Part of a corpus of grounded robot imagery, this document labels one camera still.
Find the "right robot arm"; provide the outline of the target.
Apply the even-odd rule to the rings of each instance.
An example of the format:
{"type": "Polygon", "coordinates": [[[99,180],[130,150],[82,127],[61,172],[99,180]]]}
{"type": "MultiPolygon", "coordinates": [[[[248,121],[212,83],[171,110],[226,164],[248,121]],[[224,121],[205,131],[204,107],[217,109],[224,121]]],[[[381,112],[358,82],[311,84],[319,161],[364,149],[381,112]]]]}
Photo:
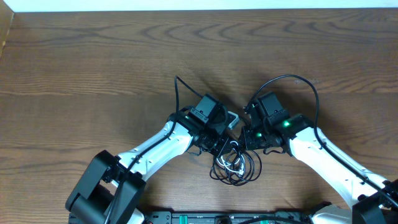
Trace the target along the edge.
{"type": "Polygon", "coordinates": [[[251,123],[239,138],[247,150],[272,147],[311,167],[348,205],[324,203],[307,215],[309,223],[397,223],[397,181],[365,168],[334,145],[313,121],[283,109],[273,92],[245,107],[251,123]]]}

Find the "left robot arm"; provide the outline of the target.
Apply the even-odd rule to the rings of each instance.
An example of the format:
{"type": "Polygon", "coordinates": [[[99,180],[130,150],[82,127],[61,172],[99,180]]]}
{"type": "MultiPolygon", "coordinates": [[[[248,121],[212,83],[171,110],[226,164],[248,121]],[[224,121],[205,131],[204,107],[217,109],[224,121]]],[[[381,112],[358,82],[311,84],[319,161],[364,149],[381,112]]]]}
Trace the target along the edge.
{"type": "Polygon", "coordinates": [[[239,116],[210,95],[196,106],[177,108],[165,126],[141,145],[116,156],[103,150],[89,163],[65,202],[81,223],[143,223],[137,209],[146,182],[192,146],[219,156],[231,149],[226,132],[239,116]]]}

